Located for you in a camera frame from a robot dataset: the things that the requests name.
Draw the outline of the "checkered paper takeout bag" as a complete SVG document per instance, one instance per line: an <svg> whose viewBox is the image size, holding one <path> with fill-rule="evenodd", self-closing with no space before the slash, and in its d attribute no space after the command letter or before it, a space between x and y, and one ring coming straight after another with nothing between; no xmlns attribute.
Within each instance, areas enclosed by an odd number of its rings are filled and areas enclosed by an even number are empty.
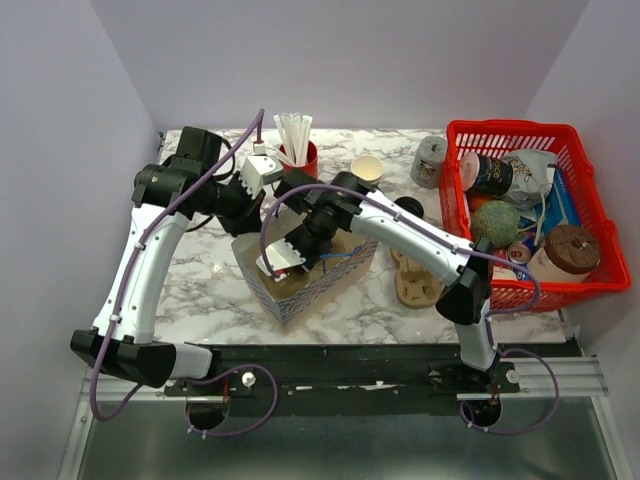
<svg viewBox="0 0 640 480"><path fill-rule="evenodd" d="M351 253L351 256L344 258L322 278L312 281L296 294L285 299L272 297L257 275L255 262L260 254L257 233L239 236L231 243L231 248L245 282L263 310L283 327L288 327L292 323L301 323L318 313L326 304L345 293L369 272L378 242L342 230L336 233L334 238L336 237L344 242L345 249Z"/></svg>

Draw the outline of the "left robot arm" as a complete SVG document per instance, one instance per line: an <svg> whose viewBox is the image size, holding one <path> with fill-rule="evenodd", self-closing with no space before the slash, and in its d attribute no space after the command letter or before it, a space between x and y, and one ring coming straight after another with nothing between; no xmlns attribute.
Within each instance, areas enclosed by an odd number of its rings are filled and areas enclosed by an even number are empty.
<svg viewBox="0 0 640 480"><path fill-rule="evenodd" d="M265 193L251 193L238 173L207 178L226 140L194 127L176 152L134 179L130 234L106 302L90 329L77 330L71 350L96 371L151 387L187 378L201 395L222 380L204 347L155 340L156 310L175 249L195 214L215 217L234 237L261 228Z"/></svg>

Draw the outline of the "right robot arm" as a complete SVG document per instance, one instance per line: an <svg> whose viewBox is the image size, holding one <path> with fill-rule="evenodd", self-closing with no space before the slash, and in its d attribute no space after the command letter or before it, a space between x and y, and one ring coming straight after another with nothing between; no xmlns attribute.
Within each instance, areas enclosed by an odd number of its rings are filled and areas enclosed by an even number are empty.
<svg viewBox="0 0 640 480"><path fill-rule="evenodd" d="M381 242L424 266L442 285L436 309L455 325L462 384L480 392L494 383L497 346L489 320L490 242L473 244L430 225L349 172L325 184L290 171L281 179L275 197L278 205L286 205L304 219L284 239L260 242L256 264L264 274L279 281L296 269L312 268L328 254L340 230Z"/></svg>

